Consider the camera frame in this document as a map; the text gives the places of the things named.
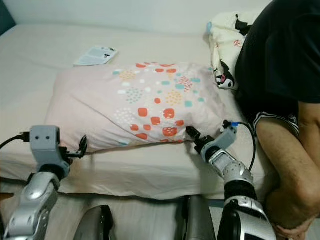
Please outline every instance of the wire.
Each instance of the wire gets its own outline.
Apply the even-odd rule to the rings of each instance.
[[[14,140],[18,140],[18,139],[21,139],[21,135],[17,135],[17,136],[14,136],[14,137],[8,139],[7,141],[5,141],[4,143],[2,143],[2,144],[0,145],[0,150],[1,150],[5,145],[13,142]]]
[[[249,129],[250,133],[251,133],[251,137],[252,137],[252,141],[253,141],[253,156],[252,156],[251,164],[250,164],[250,167],[249,167],[249,171],[251,172],[252,168],[254,167],[254,163],[255,163],[255,159],[256,159],[256,151],[257,151],[255,134],[254,134],[254,131],[252,130],[252,128],[250,127],[250,125],[248,123],[239,121],[239,122],[237,122],[237,124],[241,124],[241,125],[246,126]]]
[[[23,140],[25,143],[30,141],[30,133],[28,131],[23,132],[20,135],[14,136],[10,139],[8,139],[7,141],[5,141],[4,143],[2,143],[0,145],[0,150],[7,144],[13,142],[14,140]]]

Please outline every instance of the pillow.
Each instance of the pillow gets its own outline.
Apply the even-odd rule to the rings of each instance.
[[[238,56],[246,35],[260,12],[221,13],[208,23],[211,64],[219,88],[238,88],[235,79]]]
[[[210,67],[191,63],[75,67],[58,75],[45,124],[61,143],[88,151],[182,143],[186,127],[214,135],[225,106]]]

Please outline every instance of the mattress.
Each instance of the mattress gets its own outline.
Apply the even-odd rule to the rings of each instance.
[[[194,62],[210,64],[210,49],[201,35],[133,32],[67,25],[17,25],[0,37],[0,142],[44,123],[56,75],[93,46],[119,54],[108,64]],[[219,92],[230,119],[243,120],[233,93]],[[61,182],[63,193],[139,196],[159,200],[203,194],[224,198],[223,180],[201,161],[193,144],[158,144],[115,149],[76,160]],[[253,145],[239,127],[228,151],[250,165]],[[36,171],[30,145],[16,141],[0,152],[0,177],[27,180]],[[277,184],[277,174],[257,146],[253,167],[260,200]]]

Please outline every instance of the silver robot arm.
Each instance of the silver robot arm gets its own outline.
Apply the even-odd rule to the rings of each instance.
[[[237,128],[225,121],[224,132],[216,139],[200,138],[194,127],[186,128],[195,150],[224,179],[224,209],[218,240],[276,240],[263,206],[258,202],[254,178],[247,167],[226,149],[236,140]]]
[[[60,147],[60,131],[56,126],[33,126],[30,146],[37,161],[37,173],[22,190],[18,208],[4,233],[5,240],[45,239],[49,215],[58,199],[60,181],[70,172],[70,158],[82,158],[87,150],[84,136],[76,152]]]

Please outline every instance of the polka dot pillowcase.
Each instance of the polka dot pillowcase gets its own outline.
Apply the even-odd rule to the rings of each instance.
[[[214,135],[225,119],[212,69],[155,62],[75,67],[58,75],[46,116],[73,149],[182,143],[187,126]]]

